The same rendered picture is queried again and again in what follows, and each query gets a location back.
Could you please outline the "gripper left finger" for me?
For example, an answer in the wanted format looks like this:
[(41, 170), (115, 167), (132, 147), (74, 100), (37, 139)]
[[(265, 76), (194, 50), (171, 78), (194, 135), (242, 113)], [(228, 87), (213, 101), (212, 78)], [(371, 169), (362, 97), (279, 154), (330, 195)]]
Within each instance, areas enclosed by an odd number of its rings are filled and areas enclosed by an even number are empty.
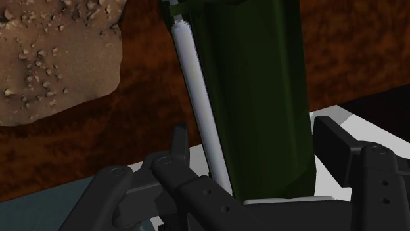
[(137, 231), (143, 220), (170, 215), (169, 231), (266, 231), (245, 206), (208, 176), (189, 167), (186, 124), (175, 126), (171, 148), (148, 155), (138, 171), (101, 169), (58, 231)]

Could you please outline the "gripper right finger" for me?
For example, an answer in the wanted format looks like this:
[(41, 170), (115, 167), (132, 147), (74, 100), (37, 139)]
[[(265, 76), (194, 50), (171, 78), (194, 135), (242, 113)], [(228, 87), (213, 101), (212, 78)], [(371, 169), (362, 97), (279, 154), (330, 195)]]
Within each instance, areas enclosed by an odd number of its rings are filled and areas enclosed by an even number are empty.
[(351, 231), (410, 231), (410, 175), (393, 151), (355, 139), (329, 116), (314, 119), (313, 146), (339, 186), (352, 189)]

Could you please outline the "dark green upright box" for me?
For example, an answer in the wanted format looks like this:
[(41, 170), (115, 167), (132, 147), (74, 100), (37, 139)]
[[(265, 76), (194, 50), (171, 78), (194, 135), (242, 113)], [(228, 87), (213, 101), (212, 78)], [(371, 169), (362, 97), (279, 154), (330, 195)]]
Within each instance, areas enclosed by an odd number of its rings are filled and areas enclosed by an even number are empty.
[(310, 197), (300, 0), (158, 0), (211, 177), (239, 201)]

